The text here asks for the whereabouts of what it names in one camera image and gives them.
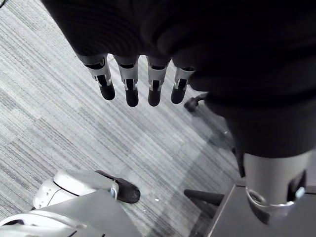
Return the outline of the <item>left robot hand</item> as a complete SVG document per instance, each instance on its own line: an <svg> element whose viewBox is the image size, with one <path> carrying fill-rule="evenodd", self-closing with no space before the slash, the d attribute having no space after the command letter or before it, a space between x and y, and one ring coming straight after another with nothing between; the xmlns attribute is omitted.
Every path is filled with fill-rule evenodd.
<svg viewBox="0 0 316 237"><path fill-rule="evenodd" d="M45 0L78 58L146 55L192 70L235 142L249 205L269 225L304 194L316 145L313 0Z"/></svg>

